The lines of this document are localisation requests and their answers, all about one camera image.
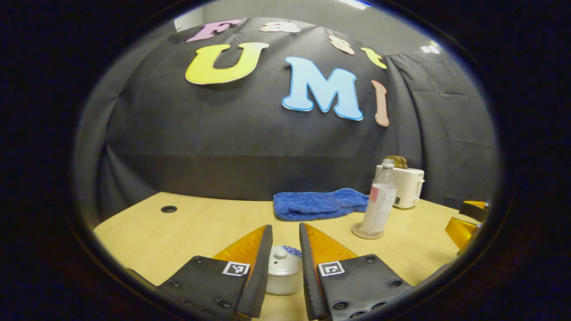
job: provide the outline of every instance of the letter m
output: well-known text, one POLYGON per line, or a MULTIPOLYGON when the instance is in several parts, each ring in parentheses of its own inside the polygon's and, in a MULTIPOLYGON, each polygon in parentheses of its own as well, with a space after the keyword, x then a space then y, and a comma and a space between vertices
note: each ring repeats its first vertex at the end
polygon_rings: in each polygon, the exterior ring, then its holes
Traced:
POLYGON ((282 105, 287 109, 310 111, 313 102, 308 97, 308 88, 311 89, 319 109, 326 113, 337 95, 337 105, 333 108, 339 117, 360 121, 363 113, 357 104, 355 93, 355 75, 340 68, 334 69, 325 79, 323 74, 310 60, 299 57, 287 57, 285 59, 291 65, 291 89, 289 96, 282 100, 282 105))

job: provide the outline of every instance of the water bottle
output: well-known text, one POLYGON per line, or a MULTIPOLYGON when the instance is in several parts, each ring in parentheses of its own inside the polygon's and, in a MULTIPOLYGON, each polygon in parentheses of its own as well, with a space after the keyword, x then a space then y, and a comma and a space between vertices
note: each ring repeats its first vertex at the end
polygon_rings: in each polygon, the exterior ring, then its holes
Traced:
POLYGON ((364 239, 378 239, 385 234, 385 223, 396 199, 397 186, 392 171, 395 161, 385 158, 381 165, 383 170, 371 185, 363 221, 351 228, 355 235, 364 239))

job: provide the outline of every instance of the blue towel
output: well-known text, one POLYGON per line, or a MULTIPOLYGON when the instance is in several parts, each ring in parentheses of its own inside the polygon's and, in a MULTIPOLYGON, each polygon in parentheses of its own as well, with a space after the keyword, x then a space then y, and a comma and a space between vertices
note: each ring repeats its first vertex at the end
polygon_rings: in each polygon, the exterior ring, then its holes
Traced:
POLYGON ((368 196, 351 188, 331 193, 278 193, 274 195, 274 212, 282 220, 338 218, 364 212, 368 202, 368 196))

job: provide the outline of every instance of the toaster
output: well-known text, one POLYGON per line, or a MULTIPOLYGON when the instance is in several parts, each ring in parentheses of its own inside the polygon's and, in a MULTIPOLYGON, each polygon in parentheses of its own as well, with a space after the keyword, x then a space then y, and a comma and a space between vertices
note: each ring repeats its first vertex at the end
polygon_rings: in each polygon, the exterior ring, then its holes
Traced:
MULTIPOLYGON (((375 177, 377 177, 383 167, 377 165, 375 177)), ((410 208, 416 205, 420 199, 420 191, 424 183, 424 171, 414 168, 393 168, 393 175, 396 180, 395 204, 398 208, 410 208)))

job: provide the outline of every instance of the wooden table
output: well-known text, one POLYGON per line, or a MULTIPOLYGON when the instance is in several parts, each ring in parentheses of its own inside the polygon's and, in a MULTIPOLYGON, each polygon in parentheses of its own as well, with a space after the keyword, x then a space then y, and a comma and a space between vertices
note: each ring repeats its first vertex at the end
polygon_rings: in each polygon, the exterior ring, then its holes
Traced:
MULTIPOLYGON (((413 286, 456 259, 458 248, 444 231, 450 217, 475 222, 455 209, 420 200, 414 208, 393 208, 385 235, 366 240, 351 232, 351 226, 361 222, 363 215, 354 212, 309 224, 357 255, 376 254, 413 286)), ((299 222, 278 220, 272 202, 209 199, 165 192, 118 213, 97 226, 94 232, 119 263, 159 285, 193 256, 212 257, 264 224, 272 225, 274 245, 300 249, 299 222), (174 205, 178 210, 161 212, 167 205, 174 205)), ((266 294, 260 319, 307 320, 303 291, 285 296, 266 294)))

